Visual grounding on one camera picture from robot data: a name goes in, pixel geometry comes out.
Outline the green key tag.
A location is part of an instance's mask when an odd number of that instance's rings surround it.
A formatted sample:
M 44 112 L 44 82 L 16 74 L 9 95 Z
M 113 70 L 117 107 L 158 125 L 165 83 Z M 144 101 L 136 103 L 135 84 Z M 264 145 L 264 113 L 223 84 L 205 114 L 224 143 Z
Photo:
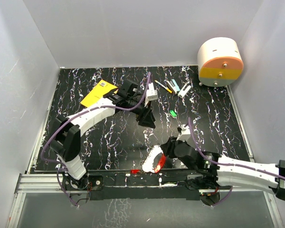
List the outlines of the green key tag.
M 173 110 L 170 110 L 169 113 L 172 116 L 172 118 L 177 118 L 177 114 Z

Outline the red key tag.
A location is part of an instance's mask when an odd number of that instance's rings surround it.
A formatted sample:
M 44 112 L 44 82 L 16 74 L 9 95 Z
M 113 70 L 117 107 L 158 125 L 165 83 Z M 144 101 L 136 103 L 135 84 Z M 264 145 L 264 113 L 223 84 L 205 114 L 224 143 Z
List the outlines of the red key tag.
M 132 170 L 130 170 L 130 173 L 131 173 L 131 174 L 137 174 L 137 173 L 139 173 L 139 172 L 140 172 L 139 169 L 132 169 Z

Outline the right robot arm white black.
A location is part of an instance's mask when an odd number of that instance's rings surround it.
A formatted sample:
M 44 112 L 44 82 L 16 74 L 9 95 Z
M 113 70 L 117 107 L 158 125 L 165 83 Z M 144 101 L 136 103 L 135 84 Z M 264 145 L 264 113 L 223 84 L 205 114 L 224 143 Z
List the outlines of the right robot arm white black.
M 244 187 L 268 192 L 285 201 L 285 160 L 277 164 L 235 160 L 198 151 L 175 137 L 170 137 L 160 148 L 165 156 L 177 158 L 189 170 L 202 174 L 202 183 L 209 189 L 216 185 Z

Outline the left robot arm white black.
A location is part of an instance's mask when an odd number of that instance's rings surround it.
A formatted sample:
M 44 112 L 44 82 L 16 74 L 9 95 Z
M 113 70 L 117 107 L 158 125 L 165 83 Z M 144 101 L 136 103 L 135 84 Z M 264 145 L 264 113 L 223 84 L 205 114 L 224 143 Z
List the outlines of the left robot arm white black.
M 90 128 L 119 111 L 134 113 L 139 126 L 155 128 L 151 102 L 158 100 L 158 93 L 152 82 L 147 85 L 147 89 L 140 93 L 138 85 L 127 79 L 120 88 L 112 88 L 107 93 L 98 91 L 100 98 L 79 113 L 66 118 L 56 118 L 49 146 L 72 177 L 72 184 L 77 189 L 86 188 L 89 182 L 79 153 L 81 137 Z

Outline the yellow white pen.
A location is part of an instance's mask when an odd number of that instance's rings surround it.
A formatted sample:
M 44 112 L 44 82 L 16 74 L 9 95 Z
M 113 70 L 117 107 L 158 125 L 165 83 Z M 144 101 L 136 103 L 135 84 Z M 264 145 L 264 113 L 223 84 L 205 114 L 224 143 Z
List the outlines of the yellow white pen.
M 158 82 L 157 80 L 155 80 L 155 83 L 158 84 L 163 89 L 165 89 L 166 91 L 168 91 L 170 94 L 173 93 L 167 86 L 163 85 L 162 83 Z

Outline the light blue marker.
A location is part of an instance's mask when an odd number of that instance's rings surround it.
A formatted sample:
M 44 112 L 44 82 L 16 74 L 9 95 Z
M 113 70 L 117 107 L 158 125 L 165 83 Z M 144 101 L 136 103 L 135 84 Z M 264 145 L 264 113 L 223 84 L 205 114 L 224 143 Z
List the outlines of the light blue marker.
M 176 85 L 172 81 L 166 81 L 167 87 L 173 92 L 173 94 L 177 94 L 178 90 Z

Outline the white clip tool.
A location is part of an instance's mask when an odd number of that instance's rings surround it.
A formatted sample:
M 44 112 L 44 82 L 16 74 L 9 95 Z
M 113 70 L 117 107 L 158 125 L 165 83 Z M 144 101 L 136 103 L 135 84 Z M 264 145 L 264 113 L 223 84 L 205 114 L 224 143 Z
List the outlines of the white clip tool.
M 178 97 L 180 97 L 181 99 L 183 99 L 186 94 L 190 91 L 191 89 L 191 85 L 189 83 L 186 83 L 182 89 L 178 92 Z

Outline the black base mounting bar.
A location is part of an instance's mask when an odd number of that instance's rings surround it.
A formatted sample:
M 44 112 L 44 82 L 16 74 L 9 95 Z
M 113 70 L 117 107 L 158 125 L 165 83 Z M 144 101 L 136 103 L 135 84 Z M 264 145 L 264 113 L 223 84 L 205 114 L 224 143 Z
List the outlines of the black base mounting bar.
M 62 184 L 70 193 L 83 193 L 85 200 L 186 199 L 210 205 L 220 200 L 220 191 L 230 189 L 188 169 L 137 174 L 131 174 L 130 170 L 90 170 L 81 180 L 64 174 Z

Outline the yellow notebook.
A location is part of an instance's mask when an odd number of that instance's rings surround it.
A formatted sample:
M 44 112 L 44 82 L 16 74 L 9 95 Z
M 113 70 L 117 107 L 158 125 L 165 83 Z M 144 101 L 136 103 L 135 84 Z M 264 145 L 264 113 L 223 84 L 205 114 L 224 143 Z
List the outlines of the yellow notebook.
M 117 87 L 109 82 L 100 80 L 100 82 L 93 87 L 88 95 L 84 97 L 80 104 L 88 108 L 98 102 L 98 100 L 102 98 L 103 95 L 107 94 L 112 89 L 117 89 Z

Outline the round pastel drawer cabinet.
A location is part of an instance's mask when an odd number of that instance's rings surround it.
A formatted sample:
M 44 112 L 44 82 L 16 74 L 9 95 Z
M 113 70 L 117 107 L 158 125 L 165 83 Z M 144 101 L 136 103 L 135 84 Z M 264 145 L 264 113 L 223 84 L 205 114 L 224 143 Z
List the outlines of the round pastel drawer cabinet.
M 205 41 L 197 54 L 199 84 L 223 87 L 241 75 L 244 63 L 235 40 L 226 37 Z

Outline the aluminium frame rail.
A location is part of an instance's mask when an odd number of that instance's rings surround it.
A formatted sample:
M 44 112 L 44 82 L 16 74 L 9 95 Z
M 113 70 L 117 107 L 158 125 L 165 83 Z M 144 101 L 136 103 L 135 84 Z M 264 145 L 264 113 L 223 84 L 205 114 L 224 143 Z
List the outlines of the aluminium frame rail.
M 86 204 L 75 206 L 58 184 L 62 176 L 21 174 L 11 206 L 8 228 L 75 227 L 88 215 Z

